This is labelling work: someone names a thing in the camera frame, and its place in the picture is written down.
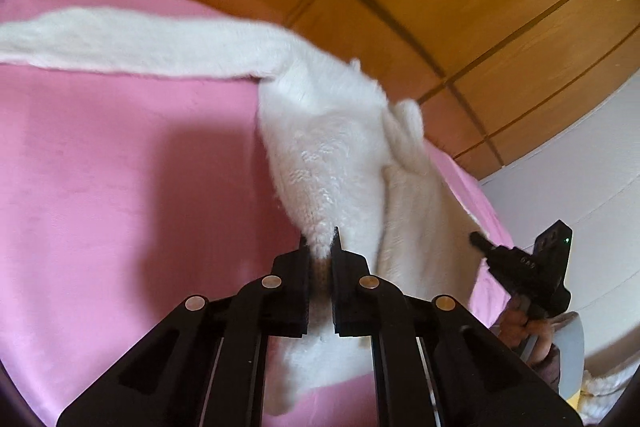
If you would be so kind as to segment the person's right hand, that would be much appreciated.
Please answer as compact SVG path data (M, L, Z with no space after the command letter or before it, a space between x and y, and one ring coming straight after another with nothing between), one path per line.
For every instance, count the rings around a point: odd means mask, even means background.
M503 311L495 324L498 338L510 349L523 341L536 337L527 364L536 366L550 357L553 348L553 327L549 320L529 320L526 313L517 309Z

